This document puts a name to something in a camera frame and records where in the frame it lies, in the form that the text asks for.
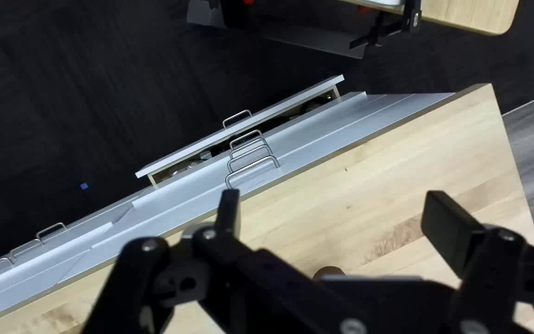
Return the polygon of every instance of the light wood surface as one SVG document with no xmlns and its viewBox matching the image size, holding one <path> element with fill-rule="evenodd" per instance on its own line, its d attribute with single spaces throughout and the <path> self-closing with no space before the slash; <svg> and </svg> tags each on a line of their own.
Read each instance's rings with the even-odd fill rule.
<svg viewBox="0 0 534 334">
<path fill-rule="evenodd" d="M 391 13 L 402 13 L 401 6 L 384 6 L 364 0 L 343 0 Z M 426 21 L 480 32 L 488 35 L 505 33 L 515 18 L 519 0 L 422 0 Z"/>
<path fill-rule="evenodd" d="M 445 190 L 481 222 L 534 244 L 534 226 L 491 85 L 458 93 L 397 129 L 242 203 L 242 240 L 307 275 L 334 265 L 359 275 L 458 279 L 420 230 L 426 191 Z M 178 234 L 169 237 L 174 243 Z M 110 266 L 0 318 L 0 333 L 78 333 Z M 534 329 L 534 312 L 517 309 Z M 168 333 L 219 333 L 196 304 Z"/>
</svg>

